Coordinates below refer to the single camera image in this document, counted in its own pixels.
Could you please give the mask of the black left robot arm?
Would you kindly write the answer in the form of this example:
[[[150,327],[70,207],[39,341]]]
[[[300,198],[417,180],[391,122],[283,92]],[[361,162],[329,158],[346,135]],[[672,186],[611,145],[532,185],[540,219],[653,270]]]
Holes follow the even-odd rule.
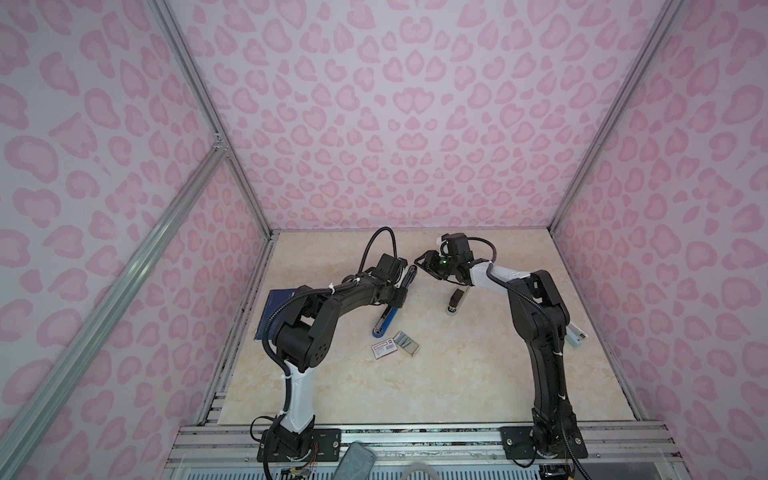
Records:
[[[277,325],[264,334],[262,347],[283,372],[285,399],[278,414],[281,432],[300,435],[312,428],[315,369],[328,355],[339,319],[355,309],[387,305],[400,308],[407,297],[400,285],[408,261],[389,254],[378,264],[324,288],[299,287],[269,317]]]

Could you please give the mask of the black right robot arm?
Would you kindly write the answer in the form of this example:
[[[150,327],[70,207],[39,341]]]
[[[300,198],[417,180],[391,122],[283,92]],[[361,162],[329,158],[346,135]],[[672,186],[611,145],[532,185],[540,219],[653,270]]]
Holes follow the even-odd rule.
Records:
[[[489,240],[455,233],[443,235],[438,248],[417,257],[415,264],[435,279],[507,295],[514,329],[531,361],[533,446],[544,458],[570,453],[580,433],[564,365],[568,309],[548,271],[515,270],[496,260],[496,247]]]

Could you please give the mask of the silver staple tray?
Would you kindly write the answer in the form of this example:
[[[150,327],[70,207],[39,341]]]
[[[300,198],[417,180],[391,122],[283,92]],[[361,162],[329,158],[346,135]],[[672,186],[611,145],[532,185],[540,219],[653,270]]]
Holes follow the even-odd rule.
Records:
[[[414,356],[420,350],[420,345],[402,331],[399,331],[393,337],[393,341],[399,349],[405,351],[410,356]]]

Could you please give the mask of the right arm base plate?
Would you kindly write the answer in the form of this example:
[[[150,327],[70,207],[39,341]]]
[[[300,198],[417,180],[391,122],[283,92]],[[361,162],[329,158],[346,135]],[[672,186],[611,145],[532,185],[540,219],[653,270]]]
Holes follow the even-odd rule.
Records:
[[[556,435],[558,443],[542,453],[535,445],[531,426],[502,426],[499,428],[501,445],[507,460],[519,462],[566,460],[572,459],[571,453],[578,460],[589,456],[586,441],[579,431],[569,432],[565,440]]]

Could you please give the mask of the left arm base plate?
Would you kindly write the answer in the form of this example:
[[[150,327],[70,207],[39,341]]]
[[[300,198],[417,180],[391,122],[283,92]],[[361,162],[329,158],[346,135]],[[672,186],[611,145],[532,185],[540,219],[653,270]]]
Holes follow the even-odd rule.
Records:
[[[267,462],[336,462],[340,457],[341,430],[308,427],[300,433],[278,426],[260,442],[257,459]]]

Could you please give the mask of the red white staple box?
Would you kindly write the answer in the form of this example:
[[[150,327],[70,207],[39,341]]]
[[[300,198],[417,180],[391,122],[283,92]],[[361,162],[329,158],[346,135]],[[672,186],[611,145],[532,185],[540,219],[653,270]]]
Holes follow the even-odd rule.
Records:
[[[371,346],[372,353],[376,360],[382,359],[398,351],[398,346],[392,338],[380,341]]]

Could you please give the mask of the blue black stapler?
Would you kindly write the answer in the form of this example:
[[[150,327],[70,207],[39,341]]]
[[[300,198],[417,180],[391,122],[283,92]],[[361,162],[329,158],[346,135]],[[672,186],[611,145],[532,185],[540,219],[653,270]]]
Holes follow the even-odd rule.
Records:
[[[387,332],[398,310],[404,305],[405,299],[407,298],[408,289],[413,283],[416,274],[417,266],[410,265],[406,270],[403,278],[397,284],[395,290],[396,295],[393,303],[387,305],[384,312],[381,314],[380,318],[377,320],[377,323],[372,329],[372,335],[374,338],[382,338]]]

